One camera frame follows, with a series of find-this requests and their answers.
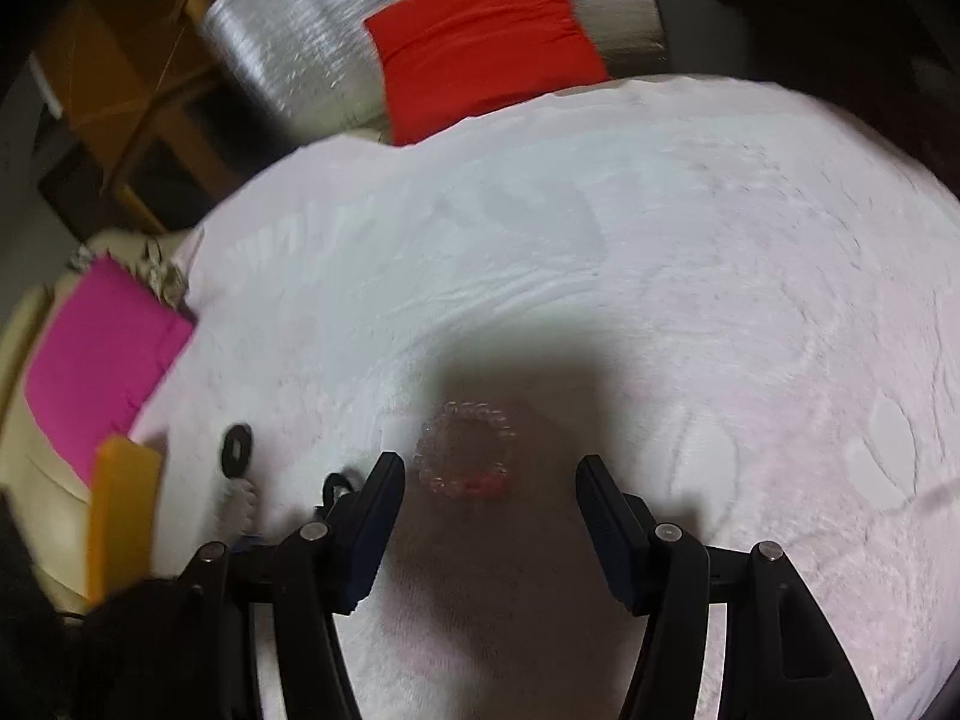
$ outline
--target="bubble wrap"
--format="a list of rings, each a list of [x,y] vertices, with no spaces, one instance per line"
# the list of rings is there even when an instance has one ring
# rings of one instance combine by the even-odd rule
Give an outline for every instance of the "bubble wrap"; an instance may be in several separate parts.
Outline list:
[[[363,20],[398,0],[217,0],[200,31],[281,128],[307,142],[387,125],[383,73]],[[572,0],[614,76],[661,69],[654,0]]]

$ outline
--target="orange sponge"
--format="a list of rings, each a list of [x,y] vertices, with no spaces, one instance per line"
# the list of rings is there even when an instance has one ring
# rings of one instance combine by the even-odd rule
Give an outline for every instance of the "orange sponge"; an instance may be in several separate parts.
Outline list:
[[[149,575],[161,465],[160,454],[123,436],[97,448],[86,551],[90,605]]]

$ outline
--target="black rubber washer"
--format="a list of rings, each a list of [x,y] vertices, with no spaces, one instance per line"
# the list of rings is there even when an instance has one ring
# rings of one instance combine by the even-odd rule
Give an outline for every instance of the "black rubber washer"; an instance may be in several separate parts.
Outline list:
[[[224,445],[220,450],[220,468],[227,479],[239,479],[250,467],[253,454],[253,430],[250,425],[237,424],[224,434]]]

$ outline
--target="red cushion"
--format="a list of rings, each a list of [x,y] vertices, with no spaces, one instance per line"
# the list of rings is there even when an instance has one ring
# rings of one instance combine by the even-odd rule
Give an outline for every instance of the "red cushion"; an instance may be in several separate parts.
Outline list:
[[[364,24],[397,146],[467,116],[608,80],[570,0],[401,0]]]

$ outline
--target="wooden furniture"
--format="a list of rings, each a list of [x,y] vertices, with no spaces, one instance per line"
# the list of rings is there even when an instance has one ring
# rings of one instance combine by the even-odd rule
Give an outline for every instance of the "wooden furniture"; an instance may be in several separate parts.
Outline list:
[[[64,116],[145,232],[165,230],[131,176],[149,149],[169,149],[212,202],[242,184],[187,106],[221,81],[181,0],[74,0],[35,53]]]

